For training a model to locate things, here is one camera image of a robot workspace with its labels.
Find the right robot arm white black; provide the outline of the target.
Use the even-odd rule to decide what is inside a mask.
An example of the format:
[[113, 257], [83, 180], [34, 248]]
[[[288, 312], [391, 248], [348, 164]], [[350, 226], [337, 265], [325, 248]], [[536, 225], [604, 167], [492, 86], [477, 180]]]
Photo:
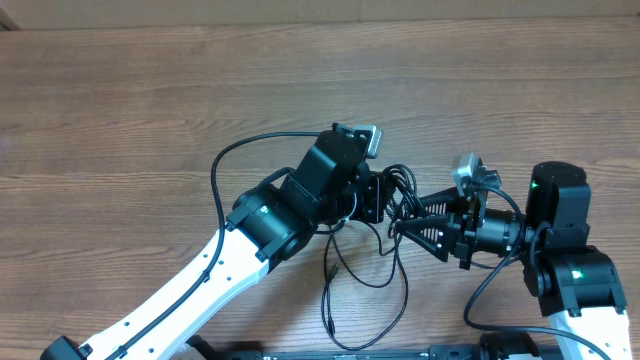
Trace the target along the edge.
[[588, 242], [591, 188], [583, 168], [549, 161], [531, 174], [527, 203], [520, 208], [501, 187], [498, 173], [482, 160], [460, 156], [452, 168], [454, 187], [409, 203], [394, 232], [441, 261], [454, 256], [469, 269], [477, 252], [500, 262], [468, 300], [473, 306], [498, 273], [512, 261], [523, 266], [523, 280], [537, 299], [546, 327], [489, 325], [463, 318], [486, 333], [480, 354], [510, 359], [524, 350], [539, 357], [530, 336], [555, 337], [565, 359], [629, 359], [627, 300], [609, 256]]

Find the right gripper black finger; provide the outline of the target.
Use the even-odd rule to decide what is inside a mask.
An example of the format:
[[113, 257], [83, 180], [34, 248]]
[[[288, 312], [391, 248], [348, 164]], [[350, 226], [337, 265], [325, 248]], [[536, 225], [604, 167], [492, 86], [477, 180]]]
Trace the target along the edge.
[[467, 205], [467, 196], [451, 187], [419, 198], [422, 210], [420, 215], [435, 216], [461, 213]]
[[453, 215], [432, 215], [398, 221], [396, 233], [415, 242], [442, 262], [447, 262], [456, 242]]

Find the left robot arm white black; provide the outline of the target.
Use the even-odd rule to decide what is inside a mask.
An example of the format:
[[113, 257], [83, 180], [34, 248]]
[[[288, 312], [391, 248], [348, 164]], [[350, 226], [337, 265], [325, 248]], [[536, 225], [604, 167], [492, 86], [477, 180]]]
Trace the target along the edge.
[[319, 226], [379, 223], [390, 193], [369, 169], [382, 132], [336, 124], [314, 134], [295, 168], [262, 180], [220, 212], [202, 251], [141, 306], [82, 344], [62, 336], [44, 359], [201, 359], [196, 332], [234, 297], [303, 249]]

